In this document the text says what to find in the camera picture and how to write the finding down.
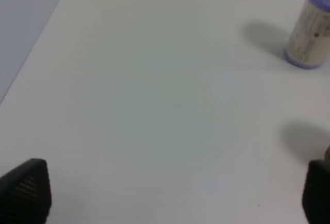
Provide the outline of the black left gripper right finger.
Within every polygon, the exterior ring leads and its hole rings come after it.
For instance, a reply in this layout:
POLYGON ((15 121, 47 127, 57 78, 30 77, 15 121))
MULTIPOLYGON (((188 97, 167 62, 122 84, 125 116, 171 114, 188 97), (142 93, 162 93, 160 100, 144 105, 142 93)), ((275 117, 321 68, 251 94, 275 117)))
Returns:
POLYGON ((302 206, 309 223, 329 224, 329 163, 309 162, 302 206))

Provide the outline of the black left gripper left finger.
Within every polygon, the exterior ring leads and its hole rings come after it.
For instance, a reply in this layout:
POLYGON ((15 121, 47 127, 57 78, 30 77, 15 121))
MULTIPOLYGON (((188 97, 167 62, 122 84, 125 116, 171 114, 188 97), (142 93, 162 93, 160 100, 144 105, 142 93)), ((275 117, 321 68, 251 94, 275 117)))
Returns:
POLYGON ((46 223, 51 206, 46 160, 31 158, 1 176, 1 223, 46 223))

